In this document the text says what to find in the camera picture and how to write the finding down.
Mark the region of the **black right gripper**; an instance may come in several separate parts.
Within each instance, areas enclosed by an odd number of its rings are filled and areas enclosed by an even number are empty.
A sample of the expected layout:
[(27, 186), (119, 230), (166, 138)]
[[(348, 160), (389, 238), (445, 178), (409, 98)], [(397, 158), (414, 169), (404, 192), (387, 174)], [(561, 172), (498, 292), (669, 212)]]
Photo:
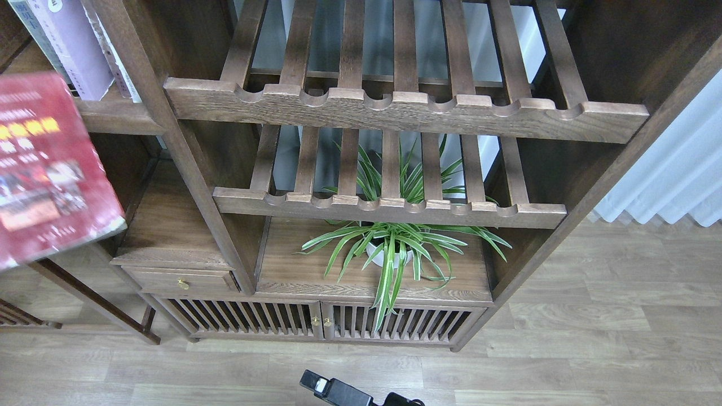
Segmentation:
[(312, 391), (314, 396), (332, 405), (382, 405), (382, 406), (425, 406), (420, 399), (409, 399), (394, 392), (387, 394), (381, 404), (373, 401), (372, 396), (337, 378), (324, 378), (311, 370), (305, 370), (300, 378), (300, 386)]

